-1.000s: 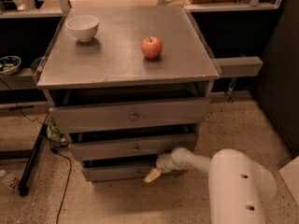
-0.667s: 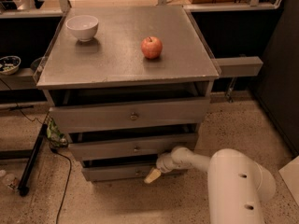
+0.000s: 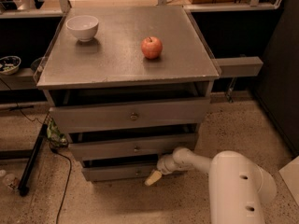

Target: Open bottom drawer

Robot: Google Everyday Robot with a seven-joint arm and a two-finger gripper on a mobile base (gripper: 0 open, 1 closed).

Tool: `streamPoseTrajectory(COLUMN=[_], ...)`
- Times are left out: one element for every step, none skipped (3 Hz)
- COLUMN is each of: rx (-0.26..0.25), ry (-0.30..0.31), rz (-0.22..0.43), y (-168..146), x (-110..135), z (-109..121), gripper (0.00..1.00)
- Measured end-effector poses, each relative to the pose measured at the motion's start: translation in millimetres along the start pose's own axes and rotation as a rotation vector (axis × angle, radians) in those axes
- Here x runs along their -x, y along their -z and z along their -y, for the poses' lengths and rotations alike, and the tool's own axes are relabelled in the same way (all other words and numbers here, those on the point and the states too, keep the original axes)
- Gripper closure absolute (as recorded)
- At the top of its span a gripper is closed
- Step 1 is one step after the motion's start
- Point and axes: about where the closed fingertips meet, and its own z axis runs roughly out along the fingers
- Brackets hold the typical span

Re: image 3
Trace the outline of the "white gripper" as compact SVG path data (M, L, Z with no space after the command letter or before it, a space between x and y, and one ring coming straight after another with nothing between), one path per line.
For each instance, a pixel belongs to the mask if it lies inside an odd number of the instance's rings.
M153 170L145 180L146 186L151 186L162 178L163 175L170 175L180 170L180 165L175 162L172 155L163 155L157 162L157 170Z

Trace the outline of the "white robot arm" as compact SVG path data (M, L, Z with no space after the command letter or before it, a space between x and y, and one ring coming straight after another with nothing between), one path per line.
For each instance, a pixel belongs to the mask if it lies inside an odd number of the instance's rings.
M263 205L275 199L277 185L273 176L237 152L222 151L210 159L178 147L158 160L145 184L191 169L208 175L211 224L265 224Z

